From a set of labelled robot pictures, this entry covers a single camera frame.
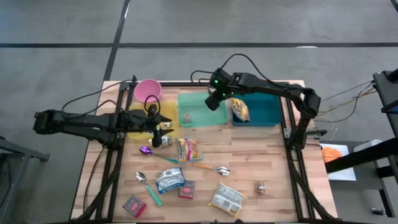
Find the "concrete floor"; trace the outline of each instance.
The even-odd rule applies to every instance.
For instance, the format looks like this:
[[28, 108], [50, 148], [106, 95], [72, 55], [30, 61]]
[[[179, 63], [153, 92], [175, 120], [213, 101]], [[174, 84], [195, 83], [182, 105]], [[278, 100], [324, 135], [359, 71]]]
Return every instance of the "concrete floor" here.
[[[110, 43], [123, 2], [0, 1], [0, 43]], [[389, 0], [133, 0], [121, 42], [398, 42], [398, 13]], [[138, 79], [188, 80], [192, 70], [214, 70], [236, 52], [249, 55], [269, 78], [304, 80], [321, 97], [398, 67], [397, 48], [119, 49], [111, 80], [133, 74]], [[68, 219], [87, 141], [66, 134], [37, 135], [33, 115], [99, 90], [109, 53], [110, 49], [0, 49], [0, 135], [51, 153], [46, 164], [30, 163], [13, 212], [15, 222]], [[256, 73], [243, 58], [233, 59], [226, 69]], [[358, 91], [326, 101], [321, 109]], [[68, 111], [89, 110], [97, 101], [98, 96], [92, 96]], [[344, 118], [352, 107], [344, 106], [328, 119]], [[355, 114], [345, 122], [333, 128], [318, 125], [332, 128], [324, 136], [327, 140], [389, 139], [393, 133], [380, 107], [377, 94], [369, 95], [359, 100]], [[333, 195], [340, 218], [396, 223], [368, 213], [366, 208], [381, 204], [374, 192], [334, 190]], [[348, 202], [362, 203], [362, 209]]]

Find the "blue container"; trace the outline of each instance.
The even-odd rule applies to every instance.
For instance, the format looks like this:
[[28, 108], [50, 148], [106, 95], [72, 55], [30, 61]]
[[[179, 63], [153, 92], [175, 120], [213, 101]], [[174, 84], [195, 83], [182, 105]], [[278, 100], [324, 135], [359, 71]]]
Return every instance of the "blue container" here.
[[280, 124], [280, 112], [278, 96], [264, 93], [234, 95], [243, 100], [248, 106], [251, 121], [241, 121], [233, 113], [232, 124], [234, 126], [273, 127]]

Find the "wooden tabletop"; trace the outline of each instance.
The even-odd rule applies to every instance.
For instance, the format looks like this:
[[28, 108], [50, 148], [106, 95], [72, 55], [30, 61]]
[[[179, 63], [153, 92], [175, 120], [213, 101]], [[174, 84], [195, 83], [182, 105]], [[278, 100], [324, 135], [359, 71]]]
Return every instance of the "wooden tabletop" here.
[[[289, 82], [304, 84], [303, 81], [298, 80], [289, 80]], [[104, 82], [103, 88], [113, 83], [116, 82]], [[102, 92], [98, 103], [100, 104], [105, 100], [116, 101], [118, 89], [119, 85], [116, 85]], [[179, 93], [203, 90], [205, 90], [204, 87], [163, 87], [160, 101], [177, 102]], [[108, 103], [98, 109], [97, 114], [113, 113], [114, 109], [114, 105]], [[290, 126], [287, 110], [284, 111], [287, 126]], [[299, 113], [297, 110], [295, 110], [295, 117], [298, 121]], [[235, 218], [208, 205], [220, 182], [246, 193], [243, 209], [238, 214], [238, 217], [245, 222], [289, 222], [297, 220], [280, 125], [272, 128], [234, 127], [228, 121], [223, 125], [203, 128], [182, 128], [180, 126], [178, 135], [181, 138], [197, 137], [198, 149], [203, 153], [202, 163], [216, 167], [227, 166], [232, 170], [231, 175], [223, 177], [212, 170], [193, 167], [191, 163], [184, 164], [185, 178], [196, 181], [194, 199], [179, 198], [178, 190], [174, 190], [159, 195], [163, 201], [163, 206], [158, 207], [145, 186], [136, 181], [135, 173], [137, 171], [145, 173], [148, 184], [157, 193], [155, 174], [175, 167], [175, 165], [158, 157], [143, 156], [139, 152], [139, 147], [142, 145], [148, 146], [147, 141], [127, 138], [114, 208], [114, 222], [208, 222], [213, 220], [233, 222]], [[100, 151], [101, 145], [98, 142], [91, 141], [89, 143], [72, 210], [72, 218], [78, 217], [83, 212], [83, 196], [87, 181]], [[168, 149], [159, 149], [157, 152], [168, 157], [176, 157], [176, 144]], [[87, 204], [90, 204], [100, 189], [105, 155], [106, 150], [101, 155], [91, 181]], [[306, 146], [303, 150], [303, 157], [311, 191], [327, 211], [337, 217], [320, 148], [318, 146]], [[258, 196], [255, 193], [257, 181], [265, 183], [265, 195]], [[147, 208], [139, 218], [134, 218], [122, 208], [131, 194], [147, 204]], [[108, 212], [109, 195], [110, 191], [105, 198], [104, 217]], [[305, 212], [304, 216], [308, 217], [304, 199], [302, 199], [302, 207]]]

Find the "metal spoon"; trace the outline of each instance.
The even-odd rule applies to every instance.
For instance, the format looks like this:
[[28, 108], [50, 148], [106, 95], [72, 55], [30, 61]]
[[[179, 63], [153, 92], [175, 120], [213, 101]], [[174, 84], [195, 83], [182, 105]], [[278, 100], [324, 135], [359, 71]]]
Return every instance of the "metal spoon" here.
[[140, 151], [143, 155], [146, 155], [146, 156], [154, 155], [154, 156], [157, 156], [157, 157], [159, 157], [159, 158], [165, 159], [165, 160], [167, 160], [167, 161], [169, 161], [169, 162], [172, 162], [172, 163], [174, 163], [174, 164], [179, 164], [179, 162], [178, 162], [176, 159], [171, 159], [171, 158], [167, 158], [167, 157], [165, 157], [165, 156], [159, 155], [159, 154], [154, 154], [154, 152], [150, 149], [150, 147], [147, 147], [147, 146], [141, 146], [141, 147], [139, 148], [139, 151]]
[[200, 164], [200, 163], [194, 163], [193, 166], [195, 167], [200, 167], [200, 168], [205, 168], [205, 169], [211, 169], [211, 170], [216, 170], [219, 174], [223, 175], [223, 176], [229, 176], [231, 175], [231, 170], [228, 167], [219, 167], [219, 168], [214, 168], [212, 166], [209, 165], [205, 165], [205, 164]]
[[138, 182], [145, 184], [145, 186], [147, 187], [147, 190], [150, 193], [150, 196], [152, 196], [152, 198], [154, 199], [154, 201], [156, 202], [156, 204], [158, 206], [162, 206], [162, 201], [160, 200], [160, 198], [158, 198], [158, 196], [155, 194], [155, 192], [151, 189], [151, 187], [147, 184], [147, 178], [145, 177], [145, 175], [142, 172], [137, 172], [136, 173], [136, 177]]

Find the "orange object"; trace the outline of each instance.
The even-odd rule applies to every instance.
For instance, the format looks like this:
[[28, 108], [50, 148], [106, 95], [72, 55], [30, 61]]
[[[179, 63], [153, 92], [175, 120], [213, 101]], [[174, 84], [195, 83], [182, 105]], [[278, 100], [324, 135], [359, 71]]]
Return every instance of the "orange object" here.
[[337, 149], [333, 149], [331, 147], [324, 147], [322, 149], [322, 157], [325, 163], [334, 161], [335, 159], [340, 158], [341, 156], [343, 155]]

